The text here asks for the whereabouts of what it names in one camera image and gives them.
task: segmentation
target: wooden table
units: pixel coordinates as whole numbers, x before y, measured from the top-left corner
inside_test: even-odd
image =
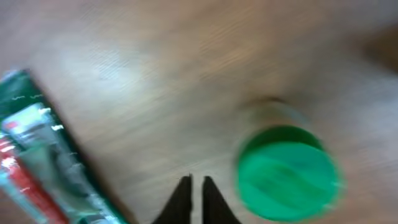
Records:
[[[398,76],[363,56],[398,1],[2,0],[0,71],[30,68],[116,195],[150,223],[178,179],[233,187],[237,107],[291,102],[341,166],[346,190],[313,223],[397,223]],[[1,197],[3,223],[27,222]]]

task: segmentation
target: green lid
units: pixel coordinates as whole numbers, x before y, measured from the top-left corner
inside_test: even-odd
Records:
[[[255,214],[299,221],[329,208],[340,181],[324,151],[285,141],[243,154],[237,184],[243,202]]]

